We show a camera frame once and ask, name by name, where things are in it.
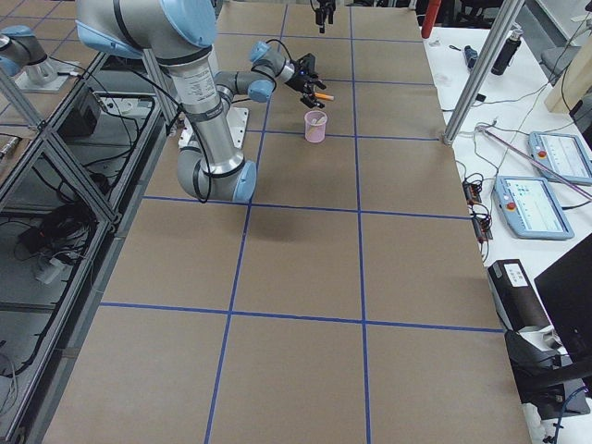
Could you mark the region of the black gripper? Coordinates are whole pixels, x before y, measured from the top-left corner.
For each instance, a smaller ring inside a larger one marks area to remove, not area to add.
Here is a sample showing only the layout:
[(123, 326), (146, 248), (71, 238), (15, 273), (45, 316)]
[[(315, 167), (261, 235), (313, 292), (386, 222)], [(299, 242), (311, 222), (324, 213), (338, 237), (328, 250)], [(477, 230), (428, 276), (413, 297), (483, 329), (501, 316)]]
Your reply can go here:
[(334, 22), (334, 13), (337, 8), (335, 0), (316, 0), (310, 1), (310, 6), (314, 11), (315, 22), (322, 23), (319, 25), (319, 32), (325, 33), (325, 23)]
[(289, 87), (296, 92), (304, 93), (300, 101), (308, 108), (324, 108), (325, 104), (312, 93), (314, 88), (320, 90), (327, 88), (319, 80), (318, 74), (315, 71), (315, 56), (312, 53), (308, 53), (296, 60), (292, 60), (291, 64), (293, 65), (294, 73), (289, 79)]

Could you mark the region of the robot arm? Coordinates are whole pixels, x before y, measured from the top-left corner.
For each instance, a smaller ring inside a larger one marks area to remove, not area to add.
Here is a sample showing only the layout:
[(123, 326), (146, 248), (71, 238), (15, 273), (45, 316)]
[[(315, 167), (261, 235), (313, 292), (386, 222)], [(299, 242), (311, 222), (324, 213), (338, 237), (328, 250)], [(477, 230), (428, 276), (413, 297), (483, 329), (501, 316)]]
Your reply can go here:
[(85, 45), (134, 59), (150, 50), (168, 71), (194, 139), (179, 150), (179, 184), (202, 202), (247, 203), (253, 196), (256, 165), (233, 141), (227, 120), (235, 96), (265, 103), (284, 83), (308, 107), (321, 105), (315, 93), (326, 86), (311, 54), (294, 59), (258, 42), (250, 70), (213, 72), (209, 56), (217, 36), (216, 14), (209, 1), (80, 1), (76, 11)]

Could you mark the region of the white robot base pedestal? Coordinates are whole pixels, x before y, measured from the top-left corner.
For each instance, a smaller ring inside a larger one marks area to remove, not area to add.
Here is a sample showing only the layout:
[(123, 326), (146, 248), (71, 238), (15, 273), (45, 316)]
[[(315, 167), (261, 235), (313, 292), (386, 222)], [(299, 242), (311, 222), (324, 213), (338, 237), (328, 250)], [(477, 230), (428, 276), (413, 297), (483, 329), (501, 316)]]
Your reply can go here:
[[(226, 114), (226, 120), (234, 146), (241, 150), (249, 120), (249, 109), (246, 107), (232, 106)], [(180, 134), (178, 142), (179, 148), (188, 146), (192, 136), (193, 129), (191, 128), (190, 121), (185, 117), (183, 120), (183, 131)]]

